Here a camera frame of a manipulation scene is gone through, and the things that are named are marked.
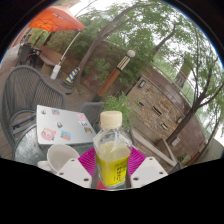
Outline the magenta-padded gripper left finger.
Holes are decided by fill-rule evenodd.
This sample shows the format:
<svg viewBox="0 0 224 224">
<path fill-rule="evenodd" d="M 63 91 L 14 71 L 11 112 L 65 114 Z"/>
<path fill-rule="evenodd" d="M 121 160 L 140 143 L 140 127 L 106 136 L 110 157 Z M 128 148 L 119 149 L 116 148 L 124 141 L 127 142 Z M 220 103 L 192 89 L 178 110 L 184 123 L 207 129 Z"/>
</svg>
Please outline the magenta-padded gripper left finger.
<svg viewBox="0 0 224 224">
<path fill-rule="evenodd" d="M 81 187 L 90 188 L 95 168 L 95 150 L 91 148 L 78 159 L 69 159 L 56 175 Z"/>
</svg>

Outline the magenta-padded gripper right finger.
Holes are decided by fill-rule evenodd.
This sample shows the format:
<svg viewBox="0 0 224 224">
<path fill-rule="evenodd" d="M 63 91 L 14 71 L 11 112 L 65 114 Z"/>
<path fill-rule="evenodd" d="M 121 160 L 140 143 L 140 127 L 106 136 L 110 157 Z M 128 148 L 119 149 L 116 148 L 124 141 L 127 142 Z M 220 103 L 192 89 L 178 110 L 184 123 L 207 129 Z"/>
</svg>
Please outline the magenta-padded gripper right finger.
<svg viewBox="0 0 224 224">
<path fill-rule="evenodd" d="M 167 176 L 167 172 L 154 157 L 146 157 L 133 148 L 128 159 L 128 176 L 131 187 L 140 188 Z"/>
</svg>

